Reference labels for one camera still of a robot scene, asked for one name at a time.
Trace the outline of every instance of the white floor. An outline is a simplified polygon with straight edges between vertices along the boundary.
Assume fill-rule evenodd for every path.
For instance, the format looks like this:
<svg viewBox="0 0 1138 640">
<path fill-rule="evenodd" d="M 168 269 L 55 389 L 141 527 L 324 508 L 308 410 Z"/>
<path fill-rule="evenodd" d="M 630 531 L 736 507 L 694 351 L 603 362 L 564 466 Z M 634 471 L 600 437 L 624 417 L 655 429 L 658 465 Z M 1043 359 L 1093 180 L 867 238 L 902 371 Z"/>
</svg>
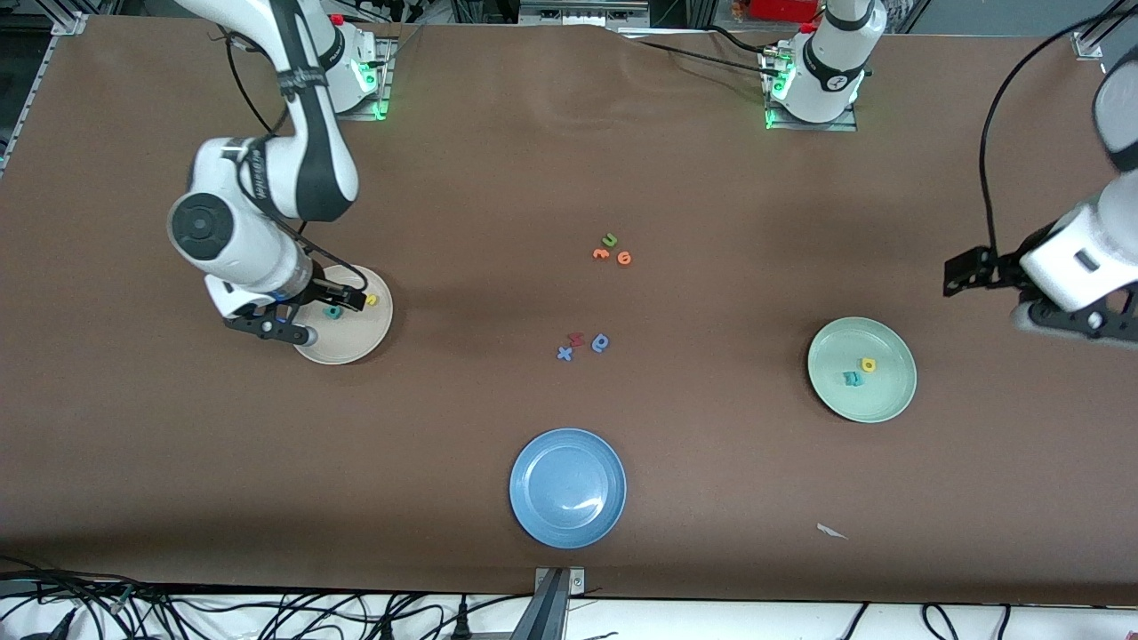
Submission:
<svg viewBox="0 0 1138 640">
<path fill-rule="evenodd" d="M 240 602 L 277 605 L 280 596 L 192 597 L 199 606 L 222 607 Z M 331 606 L 344 596 L 330 596 L 313 606 Z M 489 596 L 471 597 L 476 605 Z M 0 601 L 0 615 L 18 600 Z M 440 605 L 447 617 L 456 609 L 456 596 L 428 597 L 412 608 Z M 487 607 L 470 616 L 473 632 L 511 631 L 526 607 L 527 599 L 511 600 Z M 366 610 L 376 616 L 384 610 L 386 596 L 364 598 Z M 47 633 L 72 608 L 67 602 L 28 605 L 0 623 L 0 640 L 18 640 L 32 633 Z M 858 609 L 856 604 L 822 602 L 710 602 L 710 601 L 648 601 L 648 600 L 575 600 L 569 614 L 566 640 L 596 639 L 616 632 L 617 640 L 715 640 L 748 638 L 756 640 L 840 640 Z M 998 606 L 946 606 L 960 640 L 993 640 L 1003 609 Z M 353 602 L 340 609 L 346 614 L 363 613 Z M 929 639 L 934 637 L 921 620 L 918 605 L 872 605 L 861 618 L 853 638 L 857 640 Z M 211 639 L 254 640 L 270 622 L 271 608 L 241 609 L 224 614 L 204 614 L 187 605 L 179 612 L 188 622 Z M 277 633 L 278 638 L 292 638 L 315 616 L 302 613 Z M 947 629 L 933 614 L 938 632 L 951 640 Z M 162 633 L 156 620 L 148 617 L 148 631 L 154 638 L 168 638 Z M 360 638 L 363 625 L 351 621 L 329 618 L 347 639 Z M 437 610 L 423 612 L 397 622 L 393 630 L 396 640 L 419 640 L 439 622 Z M 123 637 L 109 621 L 104 621 L 107 640 Z M 447 627 L 440 638 L 450 638 Z M 1077 607 L 1015 607 L 1004 635 L 1005 640 L 1124 640 L 1130 631 L 1138 631 L 1138 612 L 1132 609 L 1090 609 Z M 86 609 L 80 609 L 72 625 L 69 640 L 98 640 L 94 625 Z M 313 640 L 339 640 L 335 629 L 308 633 Z"/>
</svg>

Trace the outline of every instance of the red object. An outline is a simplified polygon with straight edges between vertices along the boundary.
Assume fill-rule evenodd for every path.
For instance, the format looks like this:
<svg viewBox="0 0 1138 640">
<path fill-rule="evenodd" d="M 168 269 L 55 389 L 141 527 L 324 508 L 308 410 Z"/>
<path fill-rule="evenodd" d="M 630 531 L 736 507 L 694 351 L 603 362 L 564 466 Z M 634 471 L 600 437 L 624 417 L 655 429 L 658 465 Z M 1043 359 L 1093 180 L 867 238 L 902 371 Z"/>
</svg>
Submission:
<svg viewBox="0 0 1138 640">
<path fill-rule="evenodd" d="M 818 13 L 818 0 L 751 0 L 752 18 L 787 23 L 808 23 Z"/>
</svg>

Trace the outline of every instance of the green plate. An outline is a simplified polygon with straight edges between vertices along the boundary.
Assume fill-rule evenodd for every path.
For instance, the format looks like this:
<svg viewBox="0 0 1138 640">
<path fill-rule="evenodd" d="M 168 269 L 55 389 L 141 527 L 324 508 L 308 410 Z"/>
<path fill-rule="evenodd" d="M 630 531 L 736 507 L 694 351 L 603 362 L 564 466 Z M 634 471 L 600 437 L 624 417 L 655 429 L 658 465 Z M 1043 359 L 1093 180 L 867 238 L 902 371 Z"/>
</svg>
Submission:
<svg viewBox="0 0 1138 640">
<path fill-rule="evenodd" d="M 877 361 L 873 374 L 861 370 L 863 358 Z M 868 318 L 842 318 L 823 327 L 810 343 L 807 370 L 826 407 L 857 422 L 896 418 L 917 391 L 917 364 L 905 340 Z M 860 374 L 864 384 L 847 385 L 846 371 Z"/>
</svg>

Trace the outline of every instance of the white paper scrap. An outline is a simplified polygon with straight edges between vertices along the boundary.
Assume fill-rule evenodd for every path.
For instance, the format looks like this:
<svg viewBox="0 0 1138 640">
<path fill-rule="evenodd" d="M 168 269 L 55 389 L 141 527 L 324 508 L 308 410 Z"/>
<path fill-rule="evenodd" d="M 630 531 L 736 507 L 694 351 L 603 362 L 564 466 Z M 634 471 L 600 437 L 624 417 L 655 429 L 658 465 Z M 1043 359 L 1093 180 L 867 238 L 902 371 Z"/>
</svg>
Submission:
<svg viewBox="0 0 1138 640">
<path fill-rule="evenodd" d="M 849 540 L 849 538 L 846 538 L 844 535 L 838 533 L 836 531 L 827 527 L 826 525 L 824 525 L 822 523 L 818 523 L 818 531 L 820 531 L 822 533 L 824 533 L 824 534 L 826 534 L 826 535 L 828 535 L 831 538 L 841 538 L 842 540 Z"/>
</svg>

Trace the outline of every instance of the table surface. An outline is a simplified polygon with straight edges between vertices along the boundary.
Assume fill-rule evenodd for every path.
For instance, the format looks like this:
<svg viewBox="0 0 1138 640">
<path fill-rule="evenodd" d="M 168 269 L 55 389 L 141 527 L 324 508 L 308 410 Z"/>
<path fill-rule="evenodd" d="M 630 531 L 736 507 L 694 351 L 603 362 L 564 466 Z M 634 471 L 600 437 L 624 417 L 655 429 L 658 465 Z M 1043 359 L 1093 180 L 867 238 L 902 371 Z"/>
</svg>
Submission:
<svg viewBox="0 0 1138 640">
<path fill-rule="evenodd" d="M 1135 354 L 1017 333 L 1011 292 L 940 295 L 984 239 L 980 128 L 1034 41 L 887 36 L 860 131 L 811 133 L 765 130 L 745 72 L 600 28 L 403 28 L 389 118 L 343 125 L 358 203 L 310 227 L 393 287 L 391 335 L 346 367 L 225 330 L 166 238 L 197 146 L 258 132 L 213 28 L 60 42 L 0 181 L 0 545 L 152 581 L 523 592 L 582 565 L 612 596 L 1132 599 Z M 667 41 L 747 59 L 717 38 Z M 1100 79 L 1057 46 L 1008 92 L 1005 248 L 1108 180 Z M 591 260 L 608 232 L 632 268 Z M 810 388 L 844 315 L 913 350 L 894 420 Z M 556 360 L 572 331 L 611 346 Z M 628 474 L 578 551 L 506 493 L 562 426 Z"/>
</svg>

